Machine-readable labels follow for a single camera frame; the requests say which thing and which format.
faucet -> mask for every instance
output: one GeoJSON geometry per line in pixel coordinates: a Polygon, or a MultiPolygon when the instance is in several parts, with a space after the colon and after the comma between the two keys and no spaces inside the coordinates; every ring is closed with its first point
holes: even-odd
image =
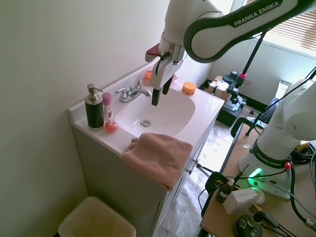
{"type": "Polygon", "coordinates": [[[146,98],[151,98],[152,97],[152,93],[148,90],[142,89],[142,80],[144,79],[146,75],[144,75],[143,77],[141,77],[139,79],[139,81],[137,81],[137,83],[135,84],[134,87],[130,87],[129,90],[122,88],[120,90],[117,90],[115,92],[115,94],[119,94],[119,101],[123,102],[123,103],[127,103],[130,102],[132,100],[135,100],[138,96],[140,96],[141,94],[144,94],[146,96],[146,98]]]}

soap dispenser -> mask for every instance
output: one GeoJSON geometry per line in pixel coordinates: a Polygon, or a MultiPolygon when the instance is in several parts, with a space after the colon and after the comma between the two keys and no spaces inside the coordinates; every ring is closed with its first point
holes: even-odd
{"type": "Polygon", "coordinates": [[[96,90],[101,92],[102,90],[95,88],[94,84],[89,84],[87,87],[90,94],[85,97],[84,103],[89,129],[92,131],[100,131],[104,125],[103,103],[102,96],[97,95],[96,90]]]}

faucet handle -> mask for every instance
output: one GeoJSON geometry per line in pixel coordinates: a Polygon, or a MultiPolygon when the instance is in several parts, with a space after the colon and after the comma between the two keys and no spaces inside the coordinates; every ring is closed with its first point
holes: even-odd
{"type": "Polygon", "coordinates": [[[147,73],[145,73],[145,75],[143,75],[139,81],[135,84],[135,88],[136,89],[141,89],[142,88],[142,80],[147,76],[147,73]]]}
{"type": "Polygon", "coordinates": [[[121,92],[120,98],[123,98],[123,99],[128,98],[128,92],[127,92],[127,90],[126,90],[125,88],[122,88],[122,89],[120,89],[120,90],[117,90],[117,91],[115,92],[115,94],[119,94],[120,92],[121,92]]]}

trash can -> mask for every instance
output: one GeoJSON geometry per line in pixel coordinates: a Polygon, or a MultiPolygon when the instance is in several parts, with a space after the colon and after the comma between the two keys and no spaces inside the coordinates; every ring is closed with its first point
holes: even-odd
{"type": "Polygon", "coordinates": [[[135,228],[95,197],[86,198],[59,226],[60,237],[136,237],[135,228]]]}

wooden table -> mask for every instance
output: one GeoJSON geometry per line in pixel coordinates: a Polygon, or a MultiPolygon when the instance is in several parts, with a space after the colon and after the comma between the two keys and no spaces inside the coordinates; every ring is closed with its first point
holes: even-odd
{"type": "MultiPolygon", "coordinates": [[[[245,136],[249,127],[244,124],[239,129],[232,147],[226,157],[221,172],[226,176],[234,176],[239,173],[238,160],[245,155],[259,134],[252,130],[250,136],[245,136]]],[[[296,165],[296,188],[295,196],[298,200],[313,214],[316,214],[316,198],[315,189],[313,187],[310,164],[296,165]]],[[[240,188],[249,188],[246,180],[240,180],[237,183],[240,188]]],[[[297,237],[315,237],[316,233],[306,227],[304,223],[294,213],[289,200],[284,200],[279,197],[265,193],[266,201],[261,208],[273,216],[280,224],[290,230],[297,237]]],[[[233,225],[242,214],[227,215],[222,204],[215,199],[216,192],[210,201],[203,220],[200,224],[201,232],[199,237],[206,237],[208,233],[215,237],[234,237],[233,225]]],[[[303,217],[316,221],[311,217],[298,203],[297,209],[303,217]]],[[[263,237],[278,237],[279,235],[263,228],[263,237]]]]}

